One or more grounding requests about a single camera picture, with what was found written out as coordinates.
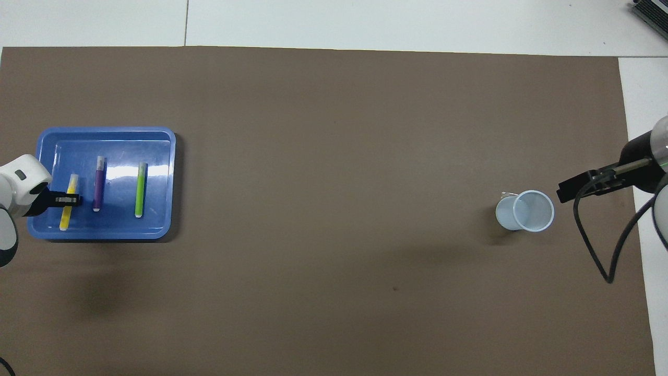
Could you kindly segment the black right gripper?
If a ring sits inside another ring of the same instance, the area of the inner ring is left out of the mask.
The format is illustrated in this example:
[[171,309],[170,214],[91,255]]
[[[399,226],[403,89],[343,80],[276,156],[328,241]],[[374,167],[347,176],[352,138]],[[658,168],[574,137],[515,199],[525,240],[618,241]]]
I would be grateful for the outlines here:
[[661,179],[666,176],[666,135],[647,131],[628,141],[621,150],[618,164],[630,165],[632,169],[618,176],[613,174],[613,169],[587,170],[560,182],[557,190],[559,202],[573,201],[578,192],[592,181],[595,183],[587,188],[582,198],[606,195],[628,186],[634,186],[645,193],[656,192]]

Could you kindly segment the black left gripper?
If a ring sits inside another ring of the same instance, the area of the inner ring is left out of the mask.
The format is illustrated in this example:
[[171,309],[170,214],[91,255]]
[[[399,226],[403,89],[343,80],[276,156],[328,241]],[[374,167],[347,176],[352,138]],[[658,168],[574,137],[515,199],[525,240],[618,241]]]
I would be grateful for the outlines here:
[[52,193],[44,188],[31,203],[24,217],[34,217],[43,214],[52,206],[80,206],[83,203],[81,195],[76,193]]

